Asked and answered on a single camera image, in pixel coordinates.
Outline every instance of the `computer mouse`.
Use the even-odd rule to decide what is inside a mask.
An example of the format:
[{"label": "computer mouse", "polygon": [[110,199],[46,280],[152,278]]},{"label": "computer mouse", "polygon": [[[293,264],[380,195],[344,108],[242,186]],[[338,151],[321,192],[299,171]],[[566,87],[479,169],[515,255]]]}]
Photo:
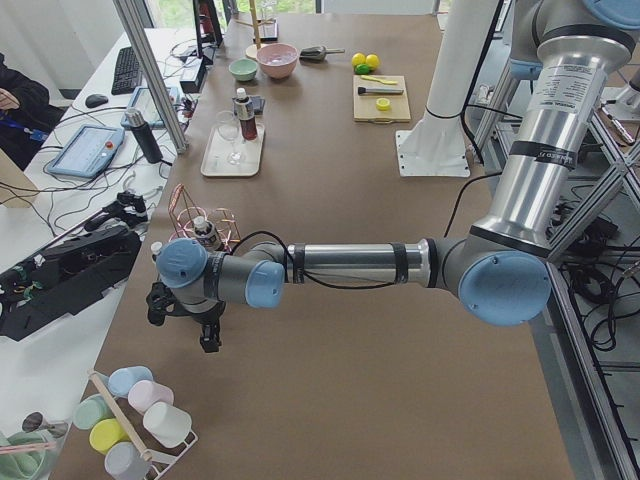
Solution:
[{"label": "computer mouse", "polygon": [[100,95],[99,93],[94,93],[92,95],[89,95],[86,98],[86,100],[84,101],[84,104],[87,106],[87,108],[96,108],[96,107],[99,107],[100,105],[104,105],[108,101],[109,101],[109,97],[107,97],[106,95]]}]

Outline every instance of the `blue lanyard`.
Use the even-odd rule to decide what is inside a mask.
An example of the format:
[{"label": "blue lanyard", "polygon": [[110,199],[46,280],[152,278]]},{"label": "blue lanyard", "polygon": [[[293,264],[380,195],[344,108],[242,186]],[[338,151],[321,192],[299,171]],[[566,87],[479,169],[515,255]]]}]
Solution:
[{"label": "blue lanyard", "polygon": [[0,111],[0,125],[4,125],[5,127],[9,127],[9,128],[17,128],[18,130],[22,130],[24,133],[29,135],[29,138],[31,140],[35,140],[36,142],[44,142],[47,137],[49,136],[48,134],[44,133],[42,130],[30,130],[27,127],[25,127],[24,125],[22,125],[21,123],[16,122],[15,120],[11,119],[9,117],[9,115],[7,115],[6,112],[1,112]]}]

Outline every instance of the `small black box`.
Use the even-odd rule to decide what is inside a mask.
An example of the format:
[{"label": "small black box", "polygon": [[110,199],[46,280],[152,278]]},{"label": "small black box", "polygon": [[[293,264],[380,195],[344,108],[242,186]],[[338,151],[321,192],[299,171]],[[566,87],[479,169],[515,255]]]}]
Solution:
[{"label": "small black box", "polygon": [[184,93],[199,93],[204,83],[207,69],[201,58],[189,58],[184,64],[180,86]]}]

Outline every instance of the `table surface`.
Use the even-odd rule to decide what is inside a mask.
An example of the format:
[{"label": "table surface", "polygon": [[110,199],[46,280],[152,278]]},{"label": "table surface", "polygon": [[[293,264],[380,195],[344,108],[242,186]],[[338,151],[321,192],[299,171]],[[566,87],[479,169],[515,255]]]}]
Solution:
[{"label": "table surface", "polygon": [[[529,328],[483,324],[447,292],[288,285],[277,309],[228,305],[216,354],[202,352],[189,318],[147,323],[156,274],[146,251],[172,233],[166,205],[181,182],[202,207],[233,210],[242,234],[267,229],[288,243],[413,243],[445,228],[464,179],[401,178],[398,126],[354,122],[351,98],[351,55],[375,52],[380,74],[405,76],[415,124],[439,49],[436,19],[278,21],[282,42],[347,54],[299,64],[284,80],[259,73],[246,88],[266,98],[261,170],[206,179],[212,119],[240,86],[226,65],[251,39],[232,24],[96,364],[107,374],[147,365],[192,415],[200,440],[167,478],[572,478]],[[489,202],[486,185],[471,186],[453,234]],[[73,429],[53,478],[106,479],[102,465],[88,432]]]},{"label": "table surface", "polygon": [[[179,77],[172,76],[182,65],[177,59],[169,59],[171,47],[178,42],[193,37],[190,29],[153,29],[148,30],[154,54],[159,61],[161,71],[165,72],[168,84],[176,84]],[[123,34],[115,43],[109,54],[98,66],[83,90],[67,110],[63,121],[49,136],[44,147],[64,145],[81,125],[101,123],[109,126],[120,126],[123,109],[95,111],[110,107],[126,107],[131,95],[113,96],[110,94],[113,80],[113,69],[120,48],[129,45],[127,36]],[[85,98],[92,93],[101,93],[109,97],[109,102],[95,110],[85,107]],[[163,154],[167,161],[174,158],[175,149],[164,130],[155,130],[159,143],[164,145]],[[111,167],[129,165],[136,155],[137,143],[131,133],[127,133],[125,141],[114,158]],[[38,153],[27,167],[26,175],[40,189],[70,188],[84,183],[78,179],[59,181],[44,172],[45,165],[51,161],[58,150],[44,149]],[[102,176],[95,182],[94,190],[69,190],[64,192],[40,193],[33,201],[36,209],[47,216],[51,210],[51,219],[65,212],[71,212],[60,218],[56,234],[71,227],[102,206],[111,203],[116,193],[124,187],[144,194],[150,212],[160,199],[160,190],[167,176],[167,166],[148,164],[142,160],[132,169],[114,171],[105,180]],[[53,234],[31,208],[0,207],[0,271],[13,266],[28,255],[33,254]],[[38,330],[20,342],[0,337],[0,430],[9,435],[20,431],[22,420],[27,414],[40,411],[50,420],[68,420],[75,406],[81,399],[86,387],[86,371],[91,368],[98,356],[100,347],[124,288],[112,288],[104,292],[105,298],[78,315],[66,315],[46,327]]]}]

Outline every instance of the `white tray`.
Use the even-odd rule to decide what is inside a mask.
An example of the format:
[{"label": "white tray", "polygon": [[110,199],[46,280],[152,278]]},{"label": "white tray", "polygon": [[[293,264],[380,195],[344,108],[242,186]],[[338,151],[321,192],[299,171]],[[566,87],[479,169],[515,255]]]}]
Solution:
[{"label": "white tray", "polygon": [[240,137],[236,140],[238,151],[244,153],[244,158],[239,165],[232,165],[227,161],[231,153],[231,142],[222,138],[218,129],[213,127],[202,159],[200,173],[205,177],[251,177],[258,173],[262,157],[264,125],[258,123],[256,126],[258,138],[249,141]]}]

